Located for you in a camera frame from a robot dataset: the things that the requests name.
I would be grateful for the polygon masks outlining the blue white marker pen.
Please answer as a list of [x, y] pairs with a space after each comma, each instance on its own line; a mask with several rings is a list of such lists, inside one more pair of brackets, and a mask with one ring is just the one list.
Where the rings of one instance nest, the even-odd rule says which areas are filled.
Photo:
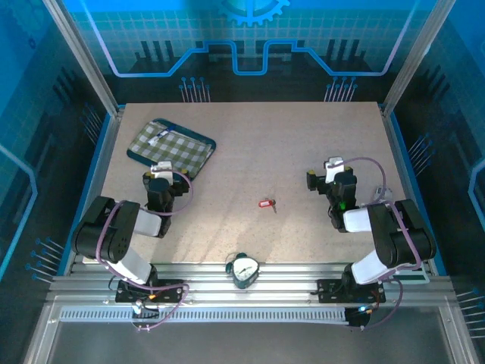
[[167, 127], [166, 129], [160, 131], [157, 133], [155, 136], [153, 136], [149, 141], [148, 144], [150, 146], [154, 146], [160, 139], [165, 137], [167, 134], [169, 134], [171, 131], [174, 130], [174, 127]]

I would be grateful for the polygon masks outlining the teal alarm clock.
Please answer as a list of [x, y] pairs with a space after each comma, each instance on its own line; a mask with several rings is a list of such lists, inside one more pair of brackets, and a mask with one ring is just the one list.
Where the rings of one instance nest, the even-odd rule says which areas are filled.
[[259, 269], [259, 263], [245, 253], [237, 253], [225, 266], [226, 273], [240, 290], [249, 288], [256, 281]]

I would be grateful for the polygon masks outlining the aluminium side rail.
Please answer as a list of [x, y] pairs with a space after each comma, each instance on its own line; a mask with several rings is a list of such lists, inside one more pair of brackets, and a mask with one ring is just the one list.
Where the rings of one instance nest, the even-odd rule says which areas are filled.
[[424, 222], [431, 232], [431, 236], [435, 238], [433, 228], [431, 227], [429, 216], [425, 209], [424, 201], [419, 190], [418, 180], [411, 165], [411, 159], [408, 155], [408, 148], [402, 136], [402, 131], [399, 126], [397, 118], [392, 112], [389, 116], [383, 116], [383, 125], [386, 129], [386, 135], [393, 152], [393, 158], [399, 172], [399, 178], [402, 183], [404, 194], [407, 198], [412, 199], [418, 210], [423, 216]]
[[102, 193], [124, 109], [125, 107], [122, 105], [116, 116], [106, 115], [105, 120], [103, 121], [102, 131], [95, 145], [80, 201], [74, 215], [73, 224], [66, 240], [61, 262], [58, 266], [57, 276], [69, 274], [70, 267], [74, 260], [74, 252], [72, 251], [74, 230], [83, 217], [83, 214], [89, 208], [91, 202]]

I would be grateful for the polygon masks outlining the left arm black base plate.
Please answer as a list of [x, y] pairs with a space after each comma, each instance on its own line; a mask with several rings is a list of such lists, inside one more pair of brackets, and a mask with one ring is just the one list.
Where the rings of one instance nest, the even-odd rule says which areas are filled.
[[116, 289], [116, 303], [136, 303], [140, 301], [144, 304], [155, 303], [178, 303], [182, 299], [183, 288], [175, 287], [170, 290], [144, 290], [128, 284], [125, 281], [119, 281]]

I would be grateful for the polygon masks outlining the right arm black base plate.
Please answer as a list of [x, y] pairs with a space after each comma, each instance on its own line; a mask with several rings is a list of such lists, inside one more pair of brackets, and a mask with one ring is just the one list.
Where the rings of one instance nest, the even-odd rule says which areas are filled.
[[339, 279], [317, 280], [319, 303], [385, 303], [386, 295], [382, 284], [347, 284]]

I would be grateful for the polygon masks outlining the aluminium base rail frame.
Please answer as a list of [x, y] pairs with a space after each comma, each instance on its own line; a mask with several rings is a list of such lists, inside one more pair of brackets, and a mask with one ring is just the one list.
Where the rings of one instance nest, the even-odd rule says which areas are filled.
[[[262, 264], [256, 282], [239, 290], [224, 264], [173, 263], [157, 265], [162, 279], [182, 279], [189, 285], [185, 306], [200, 307], [316, 307], [313, 294], [321, 278], [339, 278], [342, 264]], [[54, 278], [47, 299], [59, 303], [111, 305], [115, 282], [98, 264], [76, 263], [68, 276]], [[385, 283], [384, 307], [439, 307], [457, 302], [448, 277], [432, 276], [428, 284]]]

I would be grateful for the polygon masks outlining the aluminium frame post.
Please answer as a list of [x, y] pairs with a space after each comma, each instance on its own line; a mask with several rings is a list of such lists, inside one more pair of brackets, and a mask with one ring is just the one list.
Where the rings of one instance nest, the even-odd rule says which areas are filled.
[[50, 13], [107, 113], [110, 116], [117, 117], [119, 112], [118, 103], [63, 1], [42, 0], [42, 3]]
[[397, 106], [419, 65], [423, 61], [438, 32], [452, 10], [456, 0], [436, 0], [436, 3], [424, 23], [414, 45], [412, 46], [403, 66], [401, 67], [390, 91], [383, 102], [381, 114], [389, 118]]

